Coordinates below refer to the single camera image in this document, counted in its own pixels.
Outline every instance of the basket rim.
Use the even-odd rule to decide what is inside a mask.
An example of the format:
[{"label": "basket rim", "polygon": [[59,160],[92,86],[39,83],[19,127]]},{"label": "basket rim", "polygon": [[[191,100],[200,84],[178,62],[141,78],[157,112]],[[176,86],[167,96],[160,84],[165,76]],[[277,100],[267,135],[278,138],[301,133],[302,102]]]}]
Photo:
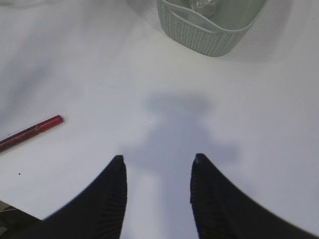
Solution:
[{"label": "basket rim", "polygon": [[177,8],[183,12],[191,12],[192,14],[195,14],[197,15],[199,18],[201,18],[202,20],[206,21],[207,23],[213,25],[214,27],[218,28],[219,30],[221,31],[224,31],[224,32],[229,32],[229,33],[235,33],[235,32],[240,32],[240,31],[244,31],[246,29],[249,29],[252,24],[254,24],[254,22],[256,21],[256,19],[259,17],[259,15],[261,14],[261,12],[263,11],[263,9],[265,8],[268,0],[266,0],[265,4],[263,5],[263,7],[260,9],[259,13],[256,15],[256,17],[248,24],[246,25],[245,27],[243,28],[240,28],[240,29],[227,29],[227,28],[224,28],[224,27],[221,27],[219,25],[217,25],[216,23],[214,23],[213,21],[209,20],[208,18],[204,17],[203,15],[197,13],[196,11],[192,10],[192,9],[189,9],[189,8],[186,8],[186,7],[183,7],[183,6],[179,6],[179,5],[176,5],[176,4],[173,4],[171,2],[168,2],[167,0],[158,0],[158,1],[161,1],[162,3],[164,3],[168,10],[170,11],[171,14],[173,14],[175,17],[177,17],[178,19],[182,20],[182,21],[185,21],[187,22],[188,24],[196,27],[196,28],[200,28],[201,30],[204,30],[206,32],[209,32],[209,33],[215,33],[214,31],[212,30],[209,30],[209,29],[206,29],[202,26],[199,26],[199,25],[196,25],[195,23],[191,22],[191,21],[188,21],[184,18],[182,18],[181,16],[179,16],[178,14],[176,14],[175,12],[173,12],[173,10],[171,8]]}]

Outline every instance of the red marker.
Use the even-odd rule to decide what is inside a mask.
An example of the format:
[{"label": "red marker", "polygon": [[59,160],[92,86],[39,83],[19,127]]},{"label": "red marker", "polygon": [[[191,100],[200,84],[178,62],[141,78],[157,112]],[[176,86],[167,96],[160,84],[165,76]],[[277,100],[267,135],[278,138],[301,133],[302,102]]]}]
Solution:
[{"label": "red marker", "polygon": [[49,120],[46,120],[42,123],[38,123],[35,126],[27,128],[26,130],[21,131],[20,133],[17,133],[9,138],[4,139],[0,141],[0,153],[34,136],[37,136],[38,134],[45,132],[48,129],[51,129],[61,124],[62,122],[63,118],[61,116],[55,116]]}]

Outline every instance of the clear plastic bottle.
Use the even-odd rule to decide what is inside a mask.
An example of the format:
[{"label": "clear plastic bottle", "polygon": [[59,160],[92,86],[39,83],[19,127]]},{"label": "clear plastic bottle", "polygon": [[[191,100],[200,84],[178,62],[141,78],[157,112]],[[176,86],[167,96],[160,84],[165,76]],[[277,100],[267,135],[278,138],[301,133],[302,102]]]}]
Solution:
[{"label": "clear plastic bottle", "polygon": [[205,17],[214,15],[219,2],[220,0],[189,0],[191,9]]}]

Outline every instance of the plastic basket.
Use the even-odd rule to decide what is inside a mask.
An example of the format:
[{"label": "plastic basket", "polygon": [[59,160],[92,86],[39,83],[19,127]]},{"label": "plastic basket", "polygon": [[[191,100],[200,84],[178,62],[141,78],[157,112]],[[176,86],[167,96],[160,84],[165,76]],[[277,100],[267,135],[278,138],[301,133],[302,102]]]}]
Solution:
[{"label": "plastic basket", "polygon": [[267,0],[222,0],[208,19],[188,0],[157,0],[161,26],[180,44],[207,56],[222,56],[246,34]]}]

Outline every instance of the white surface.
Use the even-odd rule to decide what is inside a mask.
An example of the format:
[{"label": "white surface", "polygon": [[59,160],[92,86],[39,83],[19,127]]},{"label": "white surface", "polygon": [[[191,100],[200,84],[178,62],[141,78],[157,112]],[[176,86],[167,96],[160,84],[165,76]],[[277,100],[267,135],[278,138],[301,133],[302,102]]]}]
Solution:
[{"label": "white surface", "polygon": [[146,2],[0,8],[1,137],[66,119],[0,155],[0,199],[43,219],[123,154],[122,238],[193,239],[190,170],[204,152],[319,235],[319,1],[270,0],[220,58],[169,39]]}]

